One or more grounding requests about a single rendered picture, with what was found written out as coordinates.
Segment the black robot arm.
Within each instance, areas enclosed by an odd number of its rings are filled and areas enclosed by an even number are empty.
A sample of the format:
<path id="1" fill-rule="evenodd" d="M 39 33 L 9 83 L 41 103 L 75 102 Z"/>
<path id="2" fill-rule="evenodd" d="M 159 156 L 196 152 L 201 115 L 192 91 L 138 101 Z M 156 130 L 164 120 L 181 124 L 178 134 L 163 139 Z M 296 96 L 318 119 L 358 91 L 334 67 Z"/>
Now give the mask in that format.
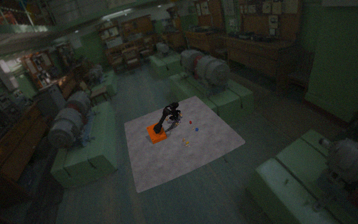
<path id="1" fill-rule="evenodd" d="M 172 115 L 172 111 L 176 111 L 176 108 L 179 106 L 179 103 L 171 103 L 169 106 L 166 106 L 164 109 L 163 109 L 163 115 L 159 121 L 159 123 L 157 123 L 154 127 L 154 131 L 158 134 L 160 133 L 161 129 L 162 129 L 162 123 L 163 121 L 165 120 L 165 118 L 168 116 L 168 115 Z M 168 109 L 168 107 L 171 109 L 171 111 Z"/>

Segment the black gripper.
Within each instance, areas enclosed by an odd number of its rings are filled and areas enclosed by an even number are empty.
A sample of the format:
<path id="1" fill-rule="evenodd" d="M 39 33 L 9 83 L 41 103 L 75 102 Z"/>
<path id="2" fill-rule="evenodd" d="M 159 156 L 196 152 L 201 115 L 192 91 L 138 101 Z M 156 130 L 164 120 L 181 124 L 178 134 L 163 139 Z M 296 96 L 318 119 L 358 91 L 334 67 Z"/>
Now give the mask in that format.
<path id="1" fill-rule="evenodd" d="M 181 113 L 181 111 L 180 110 L 172 111 L 173 116 L 170 116 L 169 119 L 170 120 L 178 119 L 178 115 L 179 115 L 178 113 Z"/>

